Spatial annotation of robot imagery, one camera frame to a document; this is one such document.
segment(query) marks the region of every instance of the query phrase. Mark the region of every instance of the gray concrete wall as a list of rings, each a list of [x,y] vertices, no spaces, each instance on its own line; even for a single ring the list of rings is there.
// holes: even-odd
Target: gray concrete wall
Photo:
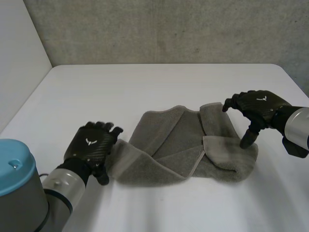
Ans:
[[[309,0],[24,0],[53,66],[274,63],[309,95]]]

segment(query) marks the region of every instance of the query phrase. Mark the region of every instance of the robotic arm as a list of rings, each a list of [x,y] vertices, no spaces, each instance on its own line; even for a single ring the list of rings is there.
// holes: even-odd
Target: robotic arm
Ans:
[[[105,159],[123,131],[112,123],[80,127],[63,164],[41,183],[34,157],[17,140],[0,140],[0,231],[60,232],[93,175],[101,185],[109,178]]]

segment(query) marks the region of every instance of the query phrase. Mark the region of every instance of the folded towel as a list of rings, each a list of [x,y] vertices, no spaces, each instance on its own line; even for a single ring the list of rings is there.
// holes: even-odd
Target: folded towel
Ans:
[[[221,103],[146,112],[129,143],[118,140],[106,160],[110,177],[126,185],[160,186],[191,176],[239,182],[254,168],[258,147],[240,138]]]

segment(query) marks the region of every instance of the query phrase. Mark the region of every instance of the cable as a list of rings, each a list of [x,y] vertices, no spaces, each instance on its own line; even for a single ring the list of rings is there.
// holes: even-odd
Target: cable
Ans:
[[[42,176],[48,176],[47,173],[43,173],[43,174],[40,174],[39,177],[41,178]]]

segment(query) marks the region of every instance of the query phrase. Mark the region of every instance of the gray cylindrical base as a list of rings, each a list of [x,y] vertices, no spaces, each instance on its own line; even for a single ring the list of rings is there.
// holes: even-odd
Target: gray cylindrical base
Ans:
[[[35,170],[25,185],[0,197],[0,231],[34,232],[47,213],[48,202]]]

